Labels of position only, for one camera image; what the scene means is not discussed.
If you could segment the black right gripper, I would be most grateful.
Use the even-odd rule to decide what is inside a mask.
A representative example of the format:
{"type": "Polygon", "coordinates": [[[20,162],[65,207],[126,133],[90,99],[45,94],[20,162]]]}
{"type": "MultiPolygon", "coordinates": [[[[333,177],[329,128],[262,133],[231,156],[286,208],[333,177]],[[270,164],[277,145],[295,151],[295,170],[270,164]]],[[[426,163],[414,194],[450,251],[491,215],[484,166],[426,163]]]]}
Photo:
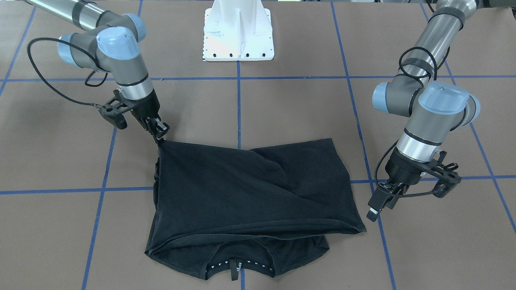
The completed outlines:
{"type": "Polygon", "coordinates": [[[130,112],[132,116],[147,130],[157,145],[164,142],[163,137],[169,131],[170,126],[162,122],[159,115],[160,102],[153,89],[146,97],[133,100],[124,97],[121,90],[113,90],[114,97],[103,105],[96,104],[95,108],[101,116],[116,128],[127,128],[124,114],[130,112]]]}

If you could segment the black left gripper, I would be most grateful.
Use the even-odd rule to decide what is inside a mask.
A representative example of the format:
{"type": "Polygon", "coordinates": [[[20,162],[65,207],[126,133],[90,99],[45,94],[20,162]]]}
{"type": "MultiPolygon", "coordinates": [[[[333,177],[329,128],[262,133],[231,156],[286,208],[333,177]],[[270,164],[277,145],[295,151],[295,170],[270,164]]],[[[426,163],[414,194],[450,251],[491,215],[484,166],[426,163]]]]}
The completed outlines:
{"type": "Polygon", "coordinates": [[[380,184],[376,187],[368,202],[369,211],[366,217],[371,222],[376,222],[380,212],[385,207],[394,209],[395,204],[403,197],[427,195],[433,195],[438,198],[445,197],[462,181],[462,178],[456,172],[456,169],[458,169],[457,163],[444,165],[443,162],[446,155],[446,151],[439,151],[438,159],[431,159],[429,162],[421,163],[408,158],[398,149],[395,149],[385,167],[389,179],[385,184],[380,184]],[[406,195],[408,187],[418,184],[424,173],[437,178],[437,183],[433,189],[428,192],[406,195]]]}

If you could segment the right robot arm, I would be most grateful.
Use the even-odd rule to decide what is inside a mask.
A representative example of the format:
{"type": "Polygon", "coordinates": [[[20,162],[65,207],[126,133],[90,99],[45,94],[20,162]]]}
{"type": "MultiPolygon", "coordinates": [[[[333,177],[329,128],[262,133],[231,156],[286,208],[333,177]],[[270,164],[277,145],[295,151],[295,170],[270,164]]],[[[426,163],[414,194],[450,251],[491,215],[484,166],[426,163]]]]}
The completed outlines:
{"type": "Polygon", "coordinates": [[[81,28],[54,41],[61,59],[94,73],[112,74],[117,83],[114,97],[106,104],[89,103],[116,128],[127,127],[130,112],[157,144],[164,142],[169,125],[159,115],[160,103],[144,63],[139,42],[147,28],[138,15],[116,14],[89,0],[30,0],[41,8],[81,28]]]}

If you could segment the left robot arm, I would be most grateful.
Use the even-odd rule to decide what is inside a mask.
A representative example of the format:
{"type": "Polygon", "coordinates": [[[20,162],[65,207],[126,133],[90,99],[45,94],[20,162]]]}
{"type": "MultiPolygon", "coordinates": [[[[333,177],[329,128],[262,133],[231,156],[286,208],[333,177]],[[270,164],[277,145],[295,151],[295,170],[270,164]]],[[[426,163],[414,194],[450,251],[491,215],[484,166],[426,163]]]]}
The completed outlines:
{"type": "Polygon", "coordinates": [[[437,179],[420,196],[446,196],[461,182],[457,163],[446,165],[441,146],[447,135],[474,121],[480,102],[465,89],[437,80],[450,45],[481,5],[477,0],[439,0],[416,44],[398,60],[398,74],[376,86],[372,104],[379,111],[407,117],[398,140],[383,154],[374,171],[375,192],[367,218],[375,222],[392,209],[408,189],[428,174],[437,179]]]}

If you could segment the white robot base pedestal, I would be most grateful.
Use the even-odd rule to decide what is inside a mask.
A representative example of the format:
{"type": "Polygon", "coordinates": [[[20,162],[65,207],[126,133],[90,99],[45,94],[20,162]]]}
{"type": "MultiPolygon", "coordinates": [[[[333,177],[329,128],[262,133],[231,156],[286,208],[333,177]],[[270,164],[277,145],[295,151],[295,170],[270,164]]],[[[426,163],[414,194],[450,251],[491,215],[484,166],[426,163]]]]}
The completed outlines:
{"type": "Polygon", "coordinates": [[[260,0],[216,0],[204,12],[203,61],[273,60],[271,11],[260,0]]]}

